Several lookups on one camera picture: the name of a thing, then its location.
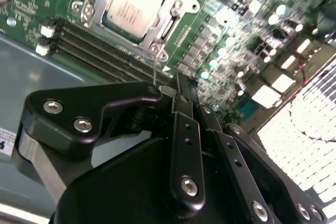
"chip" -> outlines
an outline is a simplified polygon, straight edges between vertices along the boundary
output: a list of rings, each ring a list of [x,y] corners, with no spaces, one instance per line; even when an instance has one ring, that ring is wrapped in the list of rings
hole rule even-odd
[[[157,22],[163,0],[112,0],[107,20],[136,38],[143,38]]]

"cpu socket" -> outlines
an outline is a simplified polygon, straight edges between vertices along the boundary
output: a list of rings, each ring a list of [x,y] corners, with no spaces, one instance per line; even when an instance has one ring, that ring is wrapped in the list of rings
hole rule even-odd
[[[164,46],[180,20],[199,11],[197,0],[85,0],[81,21],[136,54],[166,61]]]

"wire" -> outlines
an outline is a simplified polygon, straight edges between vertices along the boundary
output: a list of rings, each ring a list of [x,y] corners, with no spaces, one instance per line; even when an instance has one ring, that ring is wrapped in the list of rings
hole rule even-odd
[[[293,44],[293,39],[292,38],[288,38],[288,40],[289,40],[289,42],[291,43],[291,44]],[[301,72],[302,72],[302,77],[303,77],[303,81],[302,81],[302,85],[301,85],[301,87],[298,89],[298,91],[291,97],[291,100],[290,100],[290,108],[289,108],[289,110],[288,110],[288,112],[289,112],[289,115],[290,115],[290,117],[291,117],[291,123],[294,125],[294,126],[296,126],[295,125],[295,123],[294,123],[294,121],[293,121],[293,112],[292,112],[292,108],[293,108],[293,101],[297,98],[297,96],[303,91],[303,89],[307,86],[307,84],[308,84],[308,80],[307,80],[307,76],[306,76],[306,71],[305,71],[305,63],[304,63],[304,61],[303,61],[303,59],[302,59],[302,57],[300,56],[300,54],[297,52],[297,49],[298,48],[295,48],[294,50],[293,50],[293,55],[297,58],[297,60],[299,61],[299,63],[300,63],[300,65],[299,65],[299,70],[301,70]],[[336,140],[333,138],[333,139],[330,139],[330,140],[324,140],[324,139],[322,139],[321,137],[320,138],[316,138],[316,137],[312,137],[312,136],[308,136],[307,135],[307,133],[306,133],[306,131],[303,131],[303,130],[300,130],[299,128],[298,128],[298,131],[302,134],[302,135],[304,135],[304,136],[306,136],[307,138],[309,138],[309,139],[311,139],[311,140],[314,140],[314,141],[324,141],[324,142],[326,142],[326,143],[336,143]]]

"white sticker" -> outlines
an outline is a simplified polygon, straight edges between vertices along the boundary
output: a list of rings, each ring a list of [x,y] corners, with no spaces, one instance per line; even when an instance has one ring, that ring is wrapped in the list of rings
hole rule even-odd
[[[16,134],[0,128],[0,153],[12,155]]]

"motherboard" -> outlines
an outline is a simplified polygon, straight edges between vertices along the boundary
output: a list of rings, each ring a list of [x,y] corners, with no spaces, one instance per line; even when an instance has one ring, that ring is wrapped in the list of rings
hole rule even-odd
[[[334,35],[319,33],[325,3],[0,0],[0,32],[102,83],[164,86],[180,71],[198,83],[201,101],[222,118],[242,101],[251,113],[281,104],[296,82],[298,69],[289,69],[300,67],[298,55],[308,48],[313,57],[321,49],[314,36]],[[281,57],[288,50],[295,53]]]

